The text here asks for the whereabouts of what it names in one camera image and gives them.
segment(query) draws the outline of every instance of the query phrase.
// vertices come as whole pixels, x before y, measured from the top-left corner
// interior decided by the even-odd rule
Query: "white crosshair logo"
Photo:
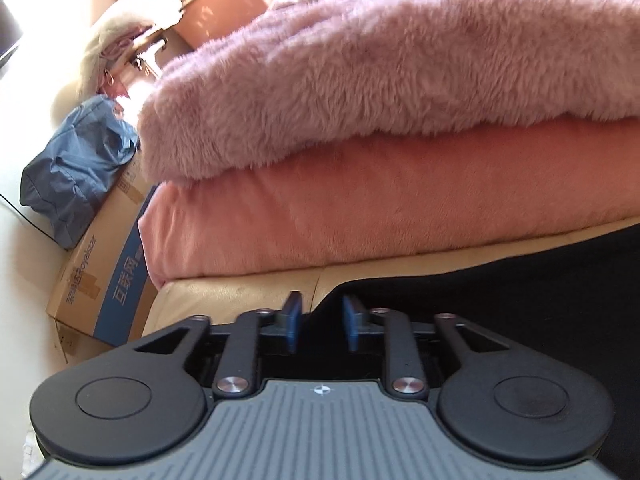
[[[329,395],[332,392],[331,388],[329,388],[326,384],[320,384],[314,388],[314,393],[318,395]]]

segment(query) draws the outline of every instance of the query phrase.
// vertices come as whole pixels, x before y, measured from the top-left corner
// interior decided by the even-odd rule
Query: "metal screw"
[[[240,394],[249,387],[249,381],[242,377],[224,377],[218,381],[216,386],[226,394]]]
[[[416,394],[424,389],[424,383],[416,377],[400,377],[392,384],[394,390],[399,394]]]

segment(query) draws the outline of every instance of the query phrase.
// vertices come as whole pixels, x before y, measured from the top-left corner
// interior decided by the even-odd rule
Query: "gray plastic base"
[[[375,382],[269,381],[221,402],[199,434],[156,459],[82,469],[55,460],[34,480],[612,480],[589,460],[553,471],[510,470],[469,454],[418,402]]]

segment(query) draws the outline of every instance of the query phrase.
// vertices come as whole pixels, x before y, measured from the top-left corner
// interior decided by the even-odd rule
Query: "coral plush blanket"
[[[320,142],[640,115],[640,0],[276,0],[174,60],[143,165],[188,182]]]
[[[639,160],[632,119],[355,137],[162,184],[140,234],[157,286],[478,246],[640,215]]]

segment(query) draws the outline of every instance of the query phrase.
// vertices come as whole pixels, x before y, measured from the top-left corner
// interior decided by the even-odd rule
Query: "circular cover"
[[[480,354],[453,374],[438,414],[464,444],[520,465],[557,465],[595,453],[613,420],[601,384],[540,354]]]
[[[163,355],[107,356],[54,375],[33,394],[31,421],[45,451],[81,465],[125,464],[191,434],[206,408],[191,376]]]

